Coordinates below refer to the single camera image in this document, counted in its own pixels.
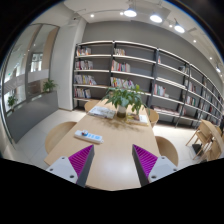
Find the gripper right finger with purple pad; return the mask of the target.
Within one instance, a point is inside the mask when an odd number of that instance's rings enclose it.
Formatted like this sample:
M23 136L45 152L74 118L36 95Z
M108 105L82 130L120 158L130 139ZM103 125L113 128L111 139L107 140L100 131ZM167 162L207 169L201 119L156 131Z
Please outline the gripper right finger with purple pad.
M177 171L166 156L155 156L133 144L132 155L141 186L148 185Z

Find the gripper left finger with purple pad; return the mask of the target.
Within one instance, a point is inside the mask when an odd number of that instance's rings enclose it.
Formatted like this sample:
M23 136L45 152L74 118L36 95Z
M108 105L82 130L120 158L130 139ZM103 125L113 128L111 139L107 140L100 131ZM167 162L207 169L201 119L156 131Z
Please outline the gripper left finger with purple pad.
M90 145L69 157L61 156L47 168L47 171L74 184L84 187L93 157L94 146Z

